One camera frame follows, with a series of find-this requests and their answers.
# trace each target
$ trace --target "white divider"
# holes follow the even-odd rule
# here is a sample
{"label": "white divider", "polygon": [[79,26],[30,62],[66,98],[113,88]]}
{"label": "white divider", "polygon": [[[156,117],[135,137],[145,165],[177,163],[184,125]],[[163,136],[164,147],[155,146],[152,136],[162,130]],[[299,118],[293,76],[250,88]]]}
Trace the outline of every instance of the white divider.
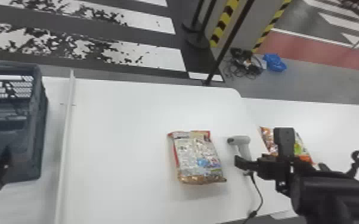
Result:
{"label": "white divider", "polygon": [[57,189],[57,200],[55,204],[55,216],[54,223],[62,223],[62,213],[61,208],[64,203],[63,194],[64,194],[64,181],[65,181],[65,162],[67,160],[67,150],[69,149],[69,135],[70,135],[70,125],[71,125],[71,115],[72,115],[72,104],[75,95],[75,76],[74,71],[71,69],[70,80],[69,80],[69,94],[66,104],[66,117],[64,120],[64,132],[63,132],[63,143],[61,148],[61,162],[60,162],[60,175],[58,180],[58,189]]}

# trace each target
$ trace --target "black plastic basket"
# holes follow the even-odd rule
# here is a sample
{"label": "black plastic basket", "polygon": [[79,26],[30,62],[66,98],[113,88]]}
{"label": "black plastic basket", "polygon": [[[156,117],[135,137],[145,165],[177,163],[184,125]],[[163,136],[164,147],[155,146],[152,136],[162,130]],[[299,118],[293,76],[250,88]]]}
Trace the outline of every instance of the black plastic basket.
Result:
{"label": "black plastic basket", "polygon": [[9,146],[7,182],[40,178],[48,100],[38,66],[0,63],[0,154]]}

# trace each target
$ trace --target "cable on floor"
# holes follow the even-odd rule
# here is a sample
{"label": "cable on floor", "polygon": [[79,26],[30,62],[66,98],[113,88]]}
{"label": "cable on floor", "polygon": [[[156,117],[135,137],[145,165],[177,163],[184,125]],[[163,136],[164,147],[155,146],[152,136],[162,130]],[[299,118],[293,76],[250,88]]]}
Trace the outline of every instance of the cable on floor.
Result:
{"label": "cable on floor", "polygon": [[[234,77],[246,77],[250,80],[255,80],[262,73],[262,63],[251,51],[231,48],[230,52],[230,59],[224,60],[226,65],[223,69],[223,74],[227,78],[234,79]],[[252,58],[258,62],[258,65],[251,61]]]}

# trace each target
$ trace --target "chip bag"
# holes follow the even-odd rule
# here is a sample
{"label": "chip bag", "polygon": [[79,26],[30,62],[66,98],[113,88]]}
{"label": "chip bag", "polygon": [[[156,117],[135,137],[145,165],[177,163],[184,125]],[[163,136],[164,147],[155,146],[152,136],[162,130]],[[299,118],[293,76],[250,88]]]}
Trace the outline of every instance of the chip bag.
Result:
{"label": "chip bag", "polygon": [[202,185],[225,182],[221,162],[210,139],[210,131],[171,132],[178,180]]}
{"label": "chip bag", "polygon": [[[278,145],[274,143],[273,129],[269,127],[260,127],[260,131],[268,152],[271,155],[278,155]],[[304,143],[302,142],[302,138],[297,132],[295,132],[295,144],[293,145],[293,153],[295,156],[298,156],[302,161],[314,164],[312,158],[310,157],[308,149],[305,148]]]}

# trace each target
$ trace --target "stanchion base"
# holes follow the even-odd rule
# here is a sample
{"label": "stanchion base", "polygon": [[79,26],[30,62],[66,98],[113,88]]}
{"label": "stanchion base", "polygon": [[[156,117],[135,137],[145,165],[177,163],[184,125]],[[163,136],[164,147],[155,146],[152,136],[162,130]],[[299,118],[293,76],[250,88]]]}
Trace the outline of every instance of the stanchion base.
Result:
{"label": "stanchion base", "polygon": [[202,80],[202,86],[210,86],[211,84],[209,83],[207,83],[205,80]]}
{"label": "stanchion base", "polygon": [[204,37],[200,38],[198,41],[198,35],[198,33],[191,33],[187,35],[187,43],[197,49],[208,49],[210,47],[209,41]]}
{"label": "stanchion base", "polygon": [[186,18],[182,21],[182,28],[188,33],[197,33],[201,30],[201,25],[197,22],[195,26],[192,26],[192,19]]}

